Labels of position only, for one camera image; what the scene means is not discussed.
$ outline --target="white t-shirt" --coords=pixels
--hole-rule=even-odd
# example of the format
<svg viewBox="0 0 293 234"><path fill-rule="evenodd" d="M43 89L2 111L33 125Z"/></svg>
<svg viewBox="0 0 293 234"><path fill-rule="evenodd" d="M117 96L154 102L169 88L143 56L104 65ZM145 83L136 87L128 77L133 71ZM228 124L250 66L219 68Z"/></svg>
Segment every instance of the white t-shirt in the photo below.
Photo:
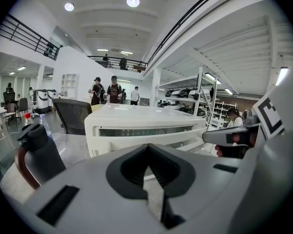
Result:
<svg viewBox="0 0 293 234"><path fill-rule="evenodd" d="M231 120L229 123L228 123L228 127L239 127L239 126L242 126L243 125L243 120L241 117L237 117L233 120Z"/></svg>
<svg viewBox="0 0 293 234"><path fill-rule="evenodd" d="M131 100L132 101L138 101L139 92L138 90L134 90L131 92Z"/></svg>

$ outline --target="black mesh chair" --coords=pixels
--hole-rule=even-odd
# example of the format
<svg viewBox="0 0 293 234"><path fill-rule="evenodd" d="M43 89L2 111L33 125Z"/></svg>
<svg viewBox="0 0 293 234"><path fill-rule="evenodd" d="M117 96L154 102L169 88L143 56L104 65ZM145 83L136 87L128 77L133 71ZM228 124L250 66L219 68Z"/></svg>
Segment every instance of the black mesh chair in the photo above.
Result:
<svg viewBox="0 0 293 234"><path fill-rule="evenodd" d="M53 105L66 134L86 135L84 119L92 113L89 103L73 99L53 99Z"/></svg>

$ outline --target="railing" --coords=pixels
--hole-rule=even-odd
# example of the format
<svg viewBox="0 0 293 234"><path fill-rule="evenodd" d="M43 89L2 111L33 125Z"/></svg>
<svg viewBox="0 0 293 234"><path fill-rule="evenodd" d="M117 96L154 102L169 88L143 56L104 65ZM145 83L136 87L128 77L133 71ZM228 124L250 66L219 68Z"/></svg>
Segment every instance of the railing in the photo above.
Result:
<svg viewBox="0 0 293 234"><path fill-rule="evenodd" d="M104 68L113 68L128 70L133 72L144 72L147 68L147 63L137 60L126 59L126 63L121 62L124 58L119 57L106 57L105 56L88 56L90 59L96 61Z"/></svg>
<svg viewBox="0 0 293 234"><path fill-rule="evenodd" d="M8 14L0 25L0 36L56 60L59 48Z"/></svg>
<svg viewBox="0 0 293 234"><path fill-rule="evenodd" d="M173 28L169 31L169 33L164 37L160 45L154 51L153 55L148 60L147 64L149 65L150 62L154 59L156 54L161 50L167 40L180 28L180 26L190 17L192 14L197 11L200 7L202 7L206 2L209 0L199 0L194 6L192 6L181 18L180 20L173 26Z"/></svg>

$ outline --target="person's hand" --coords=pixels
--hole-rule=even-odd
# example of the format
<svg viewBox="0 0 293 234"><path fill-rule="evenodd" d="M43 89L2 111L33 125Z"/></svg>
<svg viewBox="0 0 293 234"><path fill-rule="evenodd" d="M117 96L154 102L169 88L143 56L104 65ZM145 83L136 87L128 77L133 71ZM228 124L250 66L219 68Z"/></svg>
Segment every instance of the person's hand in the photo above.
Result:
<svg viewBox="0 0 293 234"><path fill-rule="evenodd" d="M255 146L256 138L257 138L257 132L251 132L250 139L249 139L249 148ZM240 141L240 134L234 134L232 136L232 139L234 143L238 143ZM223 153L221 151L221 146L216 145L215 150L217 151L217 156L219 157L223 156Z"/></svg>

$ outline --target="bottle cap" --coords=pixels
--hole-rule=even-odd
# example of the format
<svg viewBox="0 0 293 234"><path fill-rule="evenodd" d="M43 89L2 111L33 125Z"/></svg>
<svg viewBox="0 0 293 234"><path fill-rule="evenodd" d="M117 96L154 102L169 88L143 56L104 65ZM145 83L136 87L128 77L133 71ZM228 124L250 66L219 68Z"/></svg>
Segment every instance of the bottle cap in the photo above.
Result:
<svg viewBox="0 0 293 234"><path fill-rule="evenodd" d="M25 119L30 119L30 113L26 113L26 114L24 114L24 118L25 118Z"/></svg>

